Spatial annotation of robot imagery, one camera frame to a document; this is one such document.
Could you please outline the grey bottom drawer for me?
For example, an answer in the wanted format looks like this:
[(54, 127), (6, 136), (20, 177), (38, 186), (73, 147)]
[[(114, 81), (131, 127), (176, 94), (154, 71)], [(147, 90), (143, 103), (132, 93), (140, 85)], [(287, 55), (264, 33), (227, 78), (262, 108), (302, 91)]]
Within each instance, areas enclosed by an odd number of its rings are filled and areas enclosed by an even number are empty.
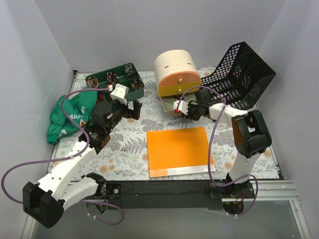
[[(163, 111), (166, 116), (172, 117), (175, 116), (175, 112), (173, 109), (173, 103), (177, 99), (177, 96), (168, 96), (168, 97), (162, 97), (161, 98), (161, 103), (163, 106)], [(184, 100), (189, 103), (192, 100), (196, 100), (195, 95), (193, 93), (191, 94), (186, 94), (184, 97)]]

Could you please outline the cream round drawer cabinet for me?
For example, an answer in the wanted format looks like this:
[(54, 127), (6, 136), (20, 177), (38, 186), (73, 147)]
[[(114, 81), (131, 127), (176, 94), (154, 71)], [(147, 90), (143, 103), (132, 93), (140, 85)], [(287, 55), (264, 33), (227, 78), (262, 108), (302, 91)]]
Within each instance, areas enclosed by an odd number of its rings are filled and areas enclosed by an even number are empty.
[(154, 61), (154, 73), (158, 85), (168, 74), (182, 71), (197, 72), (192, 56), (185, 50), (170, 50), (159, 55)]

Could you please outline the orange folder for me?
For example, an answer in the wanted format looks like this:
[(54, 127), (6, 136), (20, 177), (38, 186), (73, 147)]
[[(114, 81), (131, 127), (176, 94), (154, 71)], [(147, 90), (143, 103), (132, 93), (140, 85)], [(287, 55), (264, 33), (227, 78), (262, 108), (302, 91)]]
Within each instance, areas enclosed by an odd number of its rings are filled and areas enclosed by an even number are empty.
[(204, 127), (147, 132), (151, 178), (208, 171), (208, 139)]

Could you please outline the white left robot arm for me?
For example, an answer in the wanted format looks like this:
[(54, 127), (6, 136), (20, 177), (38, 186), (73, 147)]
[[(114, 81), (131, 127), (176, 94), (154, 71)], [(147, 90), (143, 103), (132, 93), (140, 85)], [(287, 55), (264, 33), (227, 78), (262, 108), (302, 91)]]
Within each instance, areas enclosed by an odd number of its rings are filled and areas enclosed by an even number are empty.
[(132, 109), (118, 100), (97, 103), (84, 127), (85, 132), (69, 152), (69, 159), (59, 163), (36, 183), (28, 182), (23, 187), (24, 212), (46, 228), (51, 228), (73, 204), (89, 196), (104, 198), (108, 194), (107, 182), (99, 174), (89, 173), (79, 182), (70, 182), (106, 146), (110, 133), (122, 118), (140, 118), (142, 105), (137, 100), (133, 101)]

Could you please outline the orange drawer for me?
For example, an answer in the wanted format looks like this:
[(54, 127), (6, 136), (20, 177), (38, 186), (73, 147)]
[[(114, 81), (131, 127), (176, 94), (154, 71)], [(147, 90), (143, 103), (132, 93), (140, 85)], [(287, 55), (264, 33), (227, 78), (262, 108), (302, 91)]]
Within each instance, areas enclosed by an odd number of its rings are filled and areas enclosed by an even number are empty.
[(193, 83), (193, 82), (200, 82), (201, 78), (197, 72), (194, 71), (182, 71), (182, 72), (175, 72), (166, 75), (162, 79), (160, 79), (158, 86), (165, 87), (165, 86), (173, 86), (178, 84), (186, 84), (186, 83)]

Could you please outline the yellow drawer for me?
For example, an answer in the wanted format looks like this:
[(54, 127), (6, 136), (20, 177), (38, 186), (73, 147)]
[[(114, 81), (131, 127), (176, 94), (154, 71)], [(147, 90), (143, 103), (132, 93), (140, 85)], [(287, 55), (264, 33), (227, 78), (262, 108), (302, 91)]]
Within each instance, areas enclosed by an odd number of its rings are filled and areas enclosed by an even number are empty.
[(195, 84), (182, 84), (182, 85), (171, 85), (158, 87), (158, 96), (159, 97), (169, 97), (174, 95), (181, 95), (185, 93), (189, 88), (198, 86), (198, 83)]

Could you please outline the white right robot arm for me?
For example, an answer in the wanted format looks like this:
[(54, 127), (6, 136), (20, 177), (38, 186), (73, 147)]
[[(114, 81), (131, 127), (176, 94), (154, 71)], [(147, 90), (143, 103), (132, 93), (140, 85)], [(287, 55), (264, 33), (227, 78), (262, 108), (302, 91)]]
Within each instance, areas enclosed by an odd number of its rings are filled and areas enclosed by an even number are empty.
[(215, 123), (225, 123), (232, 127), (237, 155), (232, 169), (227, 173), (225, 183), (218, 184), (213, 179), (214, 188), (231, 198), (239, 197), (248, 187), (252, 169), (262, 153), (272, 144), (265, 120), (259, 110), (244, 111), (226, 103), (223, 96), (220, 102), (214, 101), (209, 87), (200, 86), (195, 101), (185, 102), (180, 98), (174, 103), (174, 110), (182, 112), (184, 118), (199, 120), (207, 117)]

